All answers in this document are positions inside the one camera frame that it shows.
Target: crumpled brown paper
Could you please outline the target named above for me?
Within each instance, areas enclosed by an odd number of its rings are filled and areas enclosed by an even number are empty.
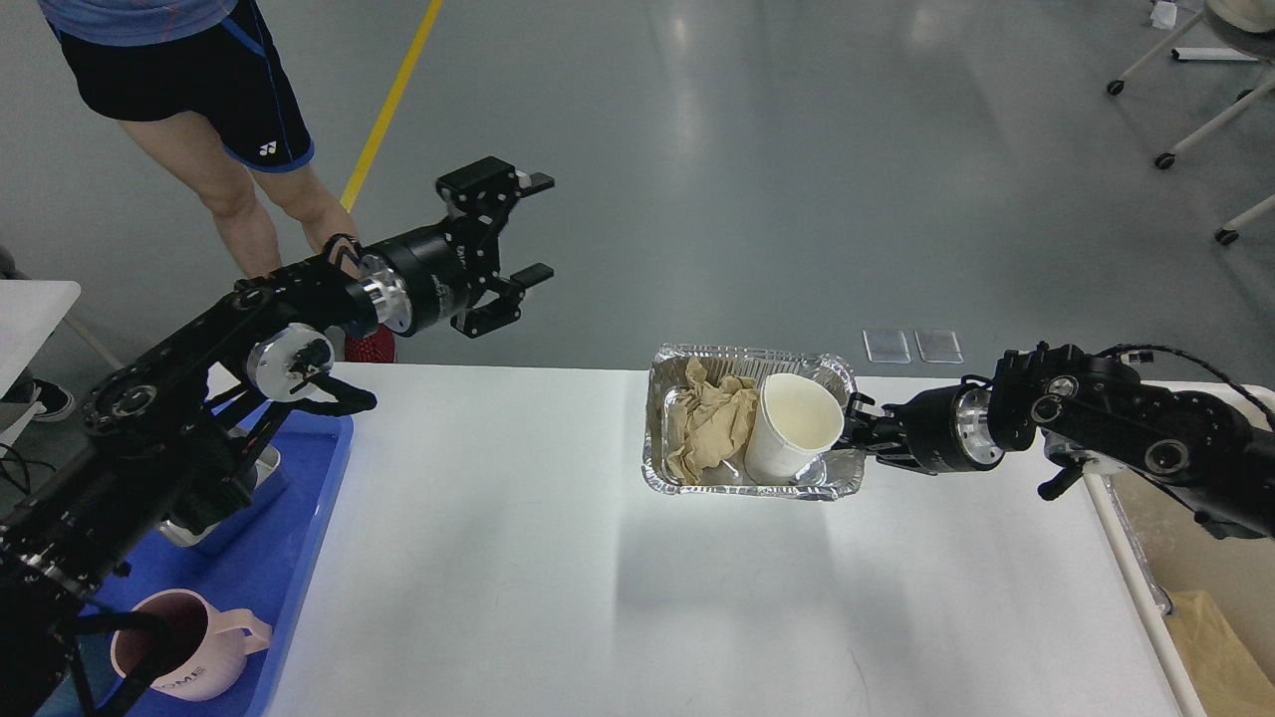
[[[1275,686],[1204,591],[1172,592],[1169,637],[1209,717],[1275,714]]]
[[[671,435],[682,439],[668,455],[668,469],[682,485],[697,486],[705,468],[748,443],[757,416],[757,389],[755,380],[732,375],[713,385],[695,357],[686,364],[686,380],[691,388],[668,408]]]

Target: pink mug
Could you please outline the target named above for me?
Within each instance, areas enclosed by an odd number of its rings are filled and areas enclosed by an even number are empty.
[[[173,630],[177,651],[150,688],[190,702],[212,699],[244,674],[247,656],[270,646],[270,626],[246,609],[218,611],[189,589],[166,589],[139,602],[136,612],[163,617]],[[111,638],[111,666],[121,677],[145,656],[153,639],[142,630]]]

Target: gray floor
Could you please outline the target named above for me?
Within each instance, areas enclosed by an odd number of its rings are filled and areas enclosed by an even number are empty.
[[[339,191],[426,3],[264,5]],[[84,320],[133,356],[235,268],[198,202],[79,103],[33,4],[3,13],[0,242],[84,285]],[[1151,167],[1258,70],[1164,59],[1113,100],[1105,80],[1163,37],[1145,17],[1132,0],[448,4],[356,219],[366,240],[436,221],[432,179],[492,153],[557,177],[504,246],[509,269],[558,276],[519,324],[440,327],[402,360],[641,369],[662,342],[720,342],[955,376],[1038,339],[1155,341],[1272,384],[1275,216],[1229,249],[1210,236],[1275,189],[1275,106]],[[955,329],[968,362],[871,365],[858,333],[880,327]],[[102,367],[73,338],[42,361],[73,383]]]

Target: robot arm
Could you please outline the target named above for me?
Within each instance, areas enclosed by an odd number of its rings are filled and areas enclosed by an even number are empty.
[[[412,336],[450,319],[474,338],[518,320],[527,290],[553,270],[534,264],[502,277],[497,240],[514,205],[551,186],[552,177],[495,157],[456,170],[437,180],[446,217],[366,248],[360,278],[315,256],[241,281],[93,388],[83,407],[89,448],[0,521],[0,714],[40,708],[78,663],[76,634],[147,629],[164,643],[162,621],[78,615],[107,575],[126,574],[125,556],[161,521],[199,535],[249,505],[256,458],[289,412],[376,406],[330,375],[326,328],[366,336],[384,323]],[[487,292],[495,296],[481,304]],[[214,364],[238,384],[208,398]],[[309,398],[319,390],[335,401]],[[237,429],[263,406],[250,429]],[[162,657],[134,670],[101,708],[78,676],[85,713],[124,713],[163,672]]]
[[[1061,468],[1038,489],[1046,500],[1086,471],[1127,467],[1192,510],[1214,537],[1275,535],[1275,434],[1213,394],[1142,384],[1117,355],[1149,357],[1136,347],[1089,355],[1042,343],[1006,352],[989,380],[966,376],[884,406],[882,416],[863,411],[872,401],[857,395],[838,445],[929,475],[989,471],[1005,452],[1030,448],[1039,429],[1046,455]],[[1258,406],[1275,427],[1270,408]]]

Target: metal container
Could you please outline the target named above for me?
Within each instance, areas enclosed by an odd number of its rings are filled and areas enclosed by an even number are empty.
[[[681,485],[668,469],[666,458],[678,448],[681,436],[668,435],[668,407],[678,394],[688,390],[686,365],[699,357],[708,379],[714,384],[733,374],[752,378],[759,384],[770,374],[797,374],[826,388],[845,410],[854,393],[854,371],[840,356],[831,353],[792,353],[732,346],[695,346],[666,343],[650,365],[646,388],[646,441],[643,447],[643,475],[646,485],[668,495],[682,492],[720,492],[727,495],[760,495],[798,500],[836,500],[859,490],[863,481],[862,450],[827,450],[811,461],[792,485],[759,486],[743,469],[743,450],[720,466],[704,471],[704,482]]]

